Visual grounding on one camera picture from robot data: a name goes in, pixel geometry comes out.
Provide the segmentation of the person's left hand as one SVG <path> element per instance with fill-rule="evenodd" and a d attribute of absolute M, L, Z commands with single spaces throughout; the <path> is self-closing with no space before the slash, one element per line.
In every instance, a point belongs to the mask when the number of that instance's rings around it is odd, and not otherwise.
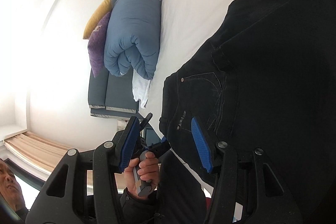
<path fill-rule="evenodd" d="M 150 181 L 153 189 L 155 189 L 159 183 L 159 160 L 152 152 L 147 152 L 145 156 L 145 160 L 140 160 L 139 158 L 132 159 L 123 173 L 129 195 L 138 200 L 147 200 L 148 196 L 140 197 L 137 194 L 137 187 L 135 186 L 133 174 L 133 169 L 136 166 L 139 166 L 137 173 L 140 175 L 140 179 L 144 181 Z"/>

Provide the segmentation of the black jacket sleeve forearm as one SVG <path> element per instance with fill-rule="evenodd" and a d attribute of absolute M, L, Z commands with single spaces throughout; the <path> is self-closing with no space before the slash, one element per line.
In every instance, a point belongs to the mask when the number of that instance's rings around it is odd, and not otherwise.
<path fill-rule="evenodd" d="M 159 183 L 147 200 L 120 196 L 125 223 L 203 223 L 206 196 L 194 176 L 171 152 L 158 163 Z"/>

